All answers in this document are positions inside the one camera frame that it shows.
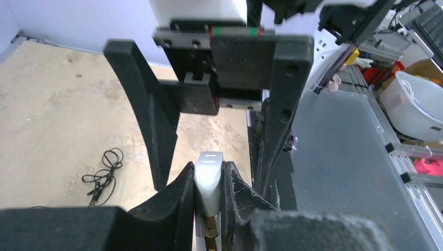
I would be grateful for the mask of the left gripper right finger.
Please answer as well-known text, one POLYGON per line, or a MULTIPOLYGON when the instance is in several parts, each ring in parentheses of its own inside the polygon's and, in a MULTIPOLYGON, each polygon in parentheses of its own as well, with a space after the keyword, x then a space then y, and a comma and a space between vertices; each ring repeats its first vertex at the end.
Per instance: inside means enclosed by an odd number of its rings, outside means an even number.
POLYGON ((394 250, 374 221, 352 214, 278 210, 241 177, 221 175, 222 250, 394 250))

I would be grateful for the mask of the white square plug adapter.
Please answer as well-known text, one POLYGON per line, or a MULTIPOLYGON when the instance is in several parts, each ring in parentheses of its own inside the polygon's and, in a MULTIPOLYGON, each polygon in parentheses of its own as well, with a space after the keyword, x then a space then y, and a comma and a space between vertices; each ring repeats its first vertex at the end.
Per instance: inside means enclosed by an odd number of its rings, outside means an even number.
POLYGON ((202 152, 194 169, 195 243, 197 250, 222 250, 220 181, 222 152, 202 152))

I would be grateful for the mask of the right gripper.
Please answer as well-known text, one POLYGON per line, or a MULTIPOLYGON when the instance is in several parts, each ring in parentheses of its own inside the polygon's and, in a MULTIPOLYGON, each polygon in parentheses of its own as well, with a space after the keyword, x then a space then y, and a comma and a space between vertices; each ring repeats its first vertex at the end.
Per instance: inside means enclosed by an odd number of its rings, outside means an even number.
POLYGON ((108 40, 103 54, 136 116, 155 190, 168 182, 179 111, 211 116, 220 108, 257 111, 270 88, 262 150, 268 160, 277 156, 313 65, 312 36, 281 35, 275 42, 274 30, 241 21, 176 20, 157 28, 153 40, 177 76, 163 84, 178 109, 135 41, 108 40))

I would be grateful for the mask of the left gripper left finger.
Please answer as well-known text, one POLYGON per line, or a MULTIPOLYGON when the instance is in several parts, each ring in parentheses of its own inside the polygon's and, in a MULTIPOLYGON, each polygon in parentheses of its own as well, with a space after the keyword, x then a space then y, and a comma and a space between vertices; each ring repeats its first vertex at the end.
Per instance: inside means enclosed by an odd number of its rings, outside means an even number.
POLYGON ((1 250, 191 250, 194 164, 147 201, 1 211, 1 250))

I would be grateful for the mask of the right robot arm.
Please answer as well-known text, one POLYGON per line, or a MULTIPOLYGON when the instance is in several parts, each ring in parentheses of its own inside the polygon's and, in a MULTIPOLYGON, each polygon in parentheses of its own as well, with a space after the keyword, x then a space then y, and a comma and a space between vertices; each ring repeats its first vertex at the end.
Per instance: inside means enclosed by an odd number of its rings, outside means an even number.
POLYGON ((222 98, 260 101, 263 129, 255 189, 264 194, 271 167, 289 139, 302 90, 321 86, 351 49, 376 29, 394 1, 151 1, 162 47, 177 81, 160 82, 133 40, 110 39, 104 56, 125 90, 145 141, 154 188, 167 185, 181 113, 215 116, 222 98), (314 57, 314 38, 261 27, 263 6, 279 25, 320 8, 316 31, 344 51, 314 57))

